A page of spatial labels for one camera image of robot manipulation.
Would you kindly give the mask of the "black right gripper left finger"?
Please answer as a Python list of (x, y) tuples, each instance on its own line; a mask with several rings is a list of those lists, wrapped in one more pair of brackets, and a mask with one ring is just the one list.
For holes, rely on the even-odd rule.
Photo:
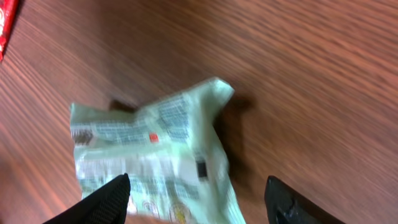
[(129, 176), (119, 175), (44, 224), (124, 224), (130, 190)]

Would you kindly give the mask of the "red coffee stick sachet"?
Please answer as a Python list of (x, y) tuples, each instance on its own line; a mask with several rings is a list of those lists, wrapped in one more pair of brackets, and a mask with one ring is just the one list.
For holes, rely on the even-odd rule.
[(18, 7), (19, 0), (1, 0), (1, 60), (4, 58)]

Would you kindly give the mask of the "teal snack packet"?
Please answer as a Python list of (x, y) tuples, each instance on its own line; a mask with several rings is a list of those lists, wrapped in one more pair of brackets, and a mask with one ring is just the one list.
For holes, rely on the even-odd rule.
[(213, 126), (233, 93), (228, 83), (212, 78), (134, 112), (72, 104), (82, 195), (127, 174), (132, 215), (171, 223), (243, 223)]

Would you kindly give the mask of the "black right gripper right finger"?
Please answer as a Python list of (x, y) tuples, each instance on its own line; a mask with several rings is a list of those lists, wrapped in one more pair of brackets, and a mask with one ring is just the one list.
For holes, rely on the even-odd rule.
[(264, 201), (270, 224), (344, 224), (273, 175), (267, 178)]

